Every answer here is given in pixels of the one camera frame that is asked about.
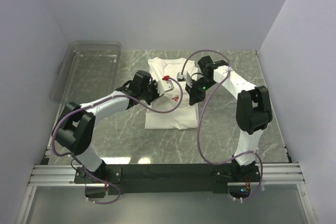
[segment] white wall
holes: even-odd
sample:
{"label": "white wall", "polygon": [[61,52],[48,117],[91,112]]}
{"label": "white wall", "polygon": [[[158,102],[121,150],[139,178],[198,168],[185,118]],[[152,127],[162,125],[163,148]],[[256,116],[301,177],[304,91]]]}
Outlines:
{"label": "white wall", "polygon": [[45,0],[0,0],[0,223],[14,223],[57,106],[49,95],[67,42]]}
{"label": "white wall", "polygon": [[260,63],[320,223],[335,223],[336,0],[286,0]]}
{"label": "white wall", "polygon": [[129,49],[259,49],[285,0],[48,0],[65,36]]}

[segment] white cloth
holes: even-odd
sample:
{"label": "white cloth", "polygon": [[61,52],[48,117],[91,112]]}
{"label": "white cloth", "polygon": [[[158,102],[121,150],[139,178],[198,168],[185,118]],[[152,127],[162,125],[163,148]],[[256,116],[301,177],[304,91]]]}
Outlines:
{"label": "white cloth", "polygon": [[[181,72],[182,66],[185,62],[184,58],[175,60],[165,60],[154,58],[148,60],[150,67],[150,74],[154,80],[159,80],[164,76],[170,76],[174,79],[177,73]],[[188,61],[185,66],[184,72],[190,75],[197,73],[194,61]],[[197,128],[198,125],[198,105],[189,105],[189,95],[185,91],[185,81],[179,82],[183,89],[183,100],[180,106],[173,112],[168,114],[159,114],[147,110],[145,129],[191,129]],[[152,108],[159,111],[167,111],[175,107],[180,99],[181,92],[179,87],[174,84],[174,89],[165,93],[162,97],[158,98],[152,103]]]}

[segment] red graphic on shirt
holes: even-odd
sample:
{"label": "red graphic on shirt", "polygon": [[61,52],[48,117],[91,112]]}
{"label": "red graphic on shirt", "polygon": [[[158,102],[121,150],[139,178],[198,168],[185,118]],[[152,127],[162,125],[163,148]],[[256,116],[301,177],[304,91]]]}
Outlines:
{"label": "red graphic on shirt", "polygon": [[179,96],[179,95],[176,95],[176,96],[174,96],[174,97],[172,98],[172,100],[175,101],[175,102],[178,102],[178,101],[179,101],[179,98],[180,98],[180,96]]}

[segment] transparent plastic bin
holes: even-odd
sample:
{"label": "transparent plastic bin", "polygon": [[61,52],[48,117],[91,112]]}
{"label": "transparent plastic bin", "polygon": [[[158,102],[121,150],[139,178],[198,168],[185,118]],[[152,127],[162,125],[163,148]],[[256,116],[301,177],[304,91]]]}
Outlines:
{"label": "transparent plastic bin", "polygon": [[74,41],[65,54],[52,89],[52,102],[86,103],[111,93],[120,60],[116,41]]}

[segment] gray marble table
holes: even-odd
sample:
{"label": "gray marble table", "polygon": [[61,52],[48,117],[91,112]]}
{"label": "gray marble table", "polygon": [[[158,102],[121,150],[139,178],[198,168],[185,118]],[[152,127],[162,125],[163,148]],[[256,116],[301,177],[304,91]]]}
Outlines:
{"label": "gray marble table", "polygon": [[[118,66],[117,79],[114,87],[120,87],[133,78],[138,70],[148,70],[148,59],[159,57],[163,59],[186,58],[193,51],[165,51],[165,50],[135,50],[123,51]],[[232,68],[243,78],[257,86],[265,85],[255,51],[221,51],[232,62]],[[210,55],[213,60],[221,57],[213,53],[200,53],[193,60],[198,61],[201,56]],[[103,61],[96,63],[96,59],[87,61],[89,67],[81,68],[82,77],[72,81],[66,91],[67,97],[75,102],[86,102],[86,94],[95,90],[99,93],[100,80],[104,74],[109,74],[111,66]],[[212,161],[223,161],[231,157],[237,147],[239,127],[235,120],[236,100],[224,88],[219,89],[210,101],[203,118],[201,129],[202,149],[205,156]],[[127,111],[119,112],[102,120],[94,129],[93,149],[100,157],[109,158],[107,163],[202,163],[197,145],[196,129],[189,130],[145,130],[145,108],[135,106]],[[276,117],[263,133],[258,153],[267,163],[288,162],[286,149],[281,137]],[[52,156],[49,164],[69,164],[67,157]]]}

